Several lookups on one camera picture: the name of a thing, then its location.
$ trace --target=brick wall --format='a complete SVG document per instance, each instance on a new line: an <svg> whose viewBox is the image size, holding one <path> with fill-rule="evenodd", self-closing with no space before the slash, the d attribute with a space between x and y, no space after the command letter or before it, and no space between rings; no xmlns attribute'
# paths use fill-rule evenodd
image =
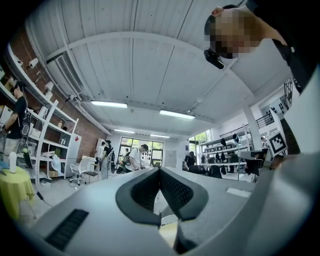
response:
<svg viewBox="0 0 320 256"><path fill-rule="evenodd" d="M21 27L17 31L17 33L12 38L10 44L13 53L23 62L22 68L26 70L27 66L29 65L29 62L37 56L30 44L27 32L24 27ZM3 67L7 76L8 73L10 73L8 67L5 67L3 61L1 61L1 66ZM46 90L45 85L50 81L50 79L44 68L41 66L41 64L38 63L34 69L27 70L26 74L30 77L32 81L36 81L38 78L36 73L38 71L41 71L41 76L38 82L36 83L36 86L42 92L44 92ZM96 151L96 144L98 142L98 139L105 139L107 135L103 131L98 129L93 123L87 120L70 102L65 103L66 98L64 98L61 95L57 88L53 88L52 94L53 96L50 99L52 102L58 100L58 107L60 109L63 107L63 112L65 112L74 120L79 119L74 131L75 133L78 132L79 136L82 137L81 145L77 156L77 161L80 161L83 155L93 157ZM38 112L42 105L30 93L26 92L26 96L28 98L28 105L32 107L36 112ZM4 95L0 95L0 102L1 105L4 103L7 104L8 107L12 106L12 103L10 103ZM50 122L55 125L58 125L60 121L61 119L58 116L53 115ZM62 121L62 126L66 126L68 129L73 128L73 122L64 123ZM53 142L59 142L60 132L48 128L45 134L45 138Z"/></svg>

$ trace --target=arched beam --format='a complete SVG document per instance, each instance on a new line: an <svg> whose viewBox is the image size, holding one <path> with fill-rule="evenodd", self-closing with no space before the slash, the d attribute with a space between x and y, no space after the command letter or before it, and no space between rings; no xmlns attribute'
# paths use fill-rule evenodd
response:
<svg viewBox="0 0 320 256"><path fill-rule="evenodd" d="M163 44L169 44L172 46L180 47L183 49L186 49L187 51L194 52L199 55L203 55L203 50L178 39L161 35L161 34L155 34L155 33L147 33L147 32L138 32L138 31L122 31L122 32L110 32L110 33L103 33L103 34L97 34L93 36L89 36L83 39L80 39L78 41L69 43L67 45L67 48L70 50L72 48L75 48L77 46L102 41L102 40L111 40L111 39L144 39L144 40L150 40L150 41L157 41ZM67 51L66 47L62 47L55 52L51 53L49 56L46 57L46 61L52 59L53 57Z"/></svg>

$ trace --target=white chair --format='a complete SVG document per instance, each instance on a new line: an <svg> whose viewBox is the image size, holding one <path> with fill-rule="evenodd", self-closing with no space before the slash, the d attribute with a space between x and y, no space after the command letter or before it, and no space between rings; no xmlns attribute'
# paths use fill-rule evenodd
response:
<svg viewBox="0 0 320 256"><path fill-rule="evenodd" d="M76 174L76 176L73 176L71 179L70 179L70 183L73 181L73 180L77 180L78 181L78 186L80 186L80 181L84 182L84 184L87 184L84 179L82 178L82 174L87 172L87 171L90 171L87 169L87 166L88 166L88 163L89 161L91 160L91 157L83 157L81 159L81 162L79 164L79 166L76 166L74 164L70 164L70 169L71 171Z"/></svg>

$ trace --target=neck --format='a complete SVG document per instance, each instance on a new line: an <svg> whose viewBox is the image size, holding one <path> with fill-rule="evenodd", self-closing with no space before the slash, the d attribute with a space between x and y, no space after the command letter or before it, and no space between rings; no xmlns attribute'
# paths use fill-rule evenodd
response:
<svg viewBox="0 0 320 256"><path fill-rule="evenodd" d="M255 19L255 22L258 25L259 30L261 31L261 40L266 38L275 39L278 40L284 46L287 45L286 41L283 39L283 37L279 34L279 32L276 29L268 25L261 18L255 16L246 6L240 7L239 9L241 9L242 12L251 15Z"/></svg>

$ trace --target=ear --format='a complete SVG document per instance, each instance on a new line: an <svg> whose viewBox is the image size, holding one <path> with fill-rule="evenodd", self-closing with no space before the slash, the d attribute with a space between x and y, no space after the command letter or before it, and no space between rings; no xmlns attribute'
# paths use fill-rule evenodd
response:
<svg viewBox="0 0 320 256"><path fill-rule="evenodd" d="M212 15L213 17L218 17L221 15L221 13L224 11L224 9L222 7L216 7L214 8L214 10L212 11Z"/></svg>

